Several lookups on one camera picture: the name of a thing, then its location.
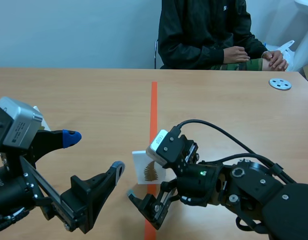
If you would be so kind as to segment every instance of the metal disc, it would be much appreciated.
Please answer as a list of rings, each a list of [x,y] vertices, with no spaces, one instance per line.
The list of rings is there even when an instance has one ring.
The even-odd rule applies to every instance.
[[[269,85],[279,90],[290,90],[292,87],[289,81],[280,78],[272,78],[269,80]]]

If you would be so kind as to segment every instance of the person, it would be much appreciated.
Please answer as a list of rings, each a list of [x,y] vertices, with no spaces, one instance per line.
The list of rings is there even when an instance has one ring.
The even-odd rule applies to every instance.
[[[250,32],[245,0],[162,0],[163,69],[285,71],[280,51]]]

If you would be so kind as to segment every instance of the white wall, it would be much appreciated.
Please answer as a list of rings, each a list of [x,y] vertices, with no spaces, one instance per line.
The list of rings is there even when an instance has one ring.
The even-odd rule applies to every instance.
[[[247,0],[271,45],[308,29],[294,0]],[[0,0],[0,67],[153,68],[161,0]]]
[[[246,0],[252,16],[252,32],[270,45],[281,46],[295,40],[294,51],[308,30],[308,15],[300,12],[294,0]]]

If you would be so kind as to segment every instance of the black cable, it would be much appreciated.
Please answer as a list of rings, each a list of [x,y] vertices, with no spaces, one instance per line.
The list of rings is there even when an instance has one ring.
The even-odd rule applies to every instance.
[[[271,165],[274,165],[274,163],[271,160],[269,160],[268,158],[266,158],[266,157],[264,157],[262,155],[252,154],[252,153],[239,153],[239,154],[235,154],[235,155],[232,155],[232,156],[224,157],[224,158],[222,158],[220,160],[212,161],[212,163],[215,163],[215,164],[223,163],[223,162],[227,162],[229,160],[241,159],[241,158],[257,158],[267,168],[270,168]]]
[[[245,149],[247,152],[249,152],[250,154],[254,154],[254,155],[257,155],[255,152],[253,152],[248,146],[246,146],[245,144],[243,144],[241,141],[239,141],[238,139],[236,139],[235,137],[233,137],[231,134],[229,134],[228,132],[226,132],[225,130],[221,129],[220,127],[210,123],[210,122],[207,122],[207,121],[203,121],[203,120],[199,120],[199,119],[190,119],[190,120],[186,120],[186,121],[183,121],[182,123],[180,123],[179,125],[177,125],[177,127],[179,129],[181,129],[184,125],[186,124],[203,124],[203,125],[207,125],[213,129],[216,129],[217,131],[221,132],[222,134],[224,134],[225,136],[227,136],[228,138],[230,138],[231,140],[233,140],[235,143],[237,143],[238,145],[240,145],[243,149]],[[229,156],[229,157],[226,157],[224,159],[228,159],[228,160],[232,160],[232,159],[235,159],[237,157],[234,157],[233,156]],[[258,157],[254,157],[256,159],[258,159],[261,163],[263,163],[267,168],[271,168],[274,166],[274,163],[269,160],[268,158],[264,157],[264,156],[261,156],[261,155],[257,155],[259,156],[260,158]],[[252,158],[252,156],[241,156],[240,158]],[[280,174],[277,175],[279,178],[282,179],[282,181],[286,184],[292,184],[292,183],[296,183],[296,181],[294,181],[289,175],[287,175],[284,171],[282,171]]]
[[[177,125],[177,127],[179,129],[181,129],[184,125],[186,124],[204,124],[207,125],[213,129],[216,129],[217,131],[221,132],[222,134],[224,134],[225,136],[227,136],[228,138],[230,138],[231,140],[233,140],[235,143],[237,143],[238,145],[240,145],[243,149],[245,149],[247,152],[249,152],[250,154],[254,153],[248,146],[246,146],[245,144],[243,144],[241,141],[239,141],[238,139],[236,139],[235,137],[233,137],[231,134],[229,134],[228,132],[226,132],[225,130],[221,129],[220,127],[207,122],[207,121],[203,121],[203,120],[198,120],[198,119],[190,119],[190,120],[186,120],[183,121],[182,123],[180,123],[179,125]]]

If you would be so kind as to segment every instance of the screw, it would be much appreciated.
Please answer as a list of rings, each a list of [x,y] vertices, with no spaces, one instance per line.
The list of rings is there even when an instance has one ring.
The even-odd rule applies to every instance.
[[[66,229],[67,231],[70,230],[70,227],[69,227],[69,225],[68,225],[67,223],[64,223],[64,227],[65,227],[65,229]]]
[[[229,196],[229,201],[231,202],[231,203],[235,203],[235,202],[237,202],[238,201],[238,196],[237,195],[231,195],[231,196]]]
[[[155,212],[157,212],[157,213],[159,212],[159,209],[160,209],[159,205],[156,205],[155,208],[154,208]]]

